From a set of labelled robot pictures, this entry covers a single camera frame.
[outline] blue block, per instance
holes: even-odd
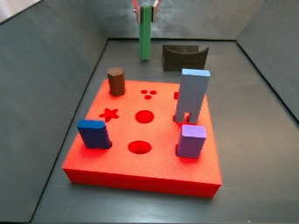
[[[77,129],[87,148],[104,150],[111,148],[105,122],[79,120]]]
[[[173,118],[177,123],[183,122],[184,113],[189,113],[188,123],[197,122],[209,77],[211,72],[207,70],[181,70],[180,94]]]

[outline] wooden block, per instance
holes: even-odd
[[[109,93],[113,96],[120,96],[125,93],[125,75],[124,69],[120,67],[112,67],[107,71]]]

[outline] tall light blue rectangular block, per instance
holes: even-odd
[[[185,68],[181,70],[180,94],[173,118],[177,123],[183,122],[184,113],[189,113],[188,123],[197,122],[209,77],[211,72],[207,70]]]

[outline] red base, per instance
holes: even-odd
[[[87,119],[107,120],[112,147],[87,149],[76,136],[63,164],[71,182],[212,198],[221,179],[207,97],[197,125],[208,137],[200,157],[187,158],[175,155],[183,125],[173,122],[179,85],[128,80],[124,95],[115,97],[108,91],[105,80]],[[101,115],[105,109],[117,109],[116,115]]]

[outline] circular hole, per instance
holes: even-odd
[[[133,141],[127,148],[135,154],[145,154],[152,149],[152,145],[145,141]]]
[[[140,123],[149,123],[155,119],[155,114],[149,110],[140,110],[135,114],[135,119]]]

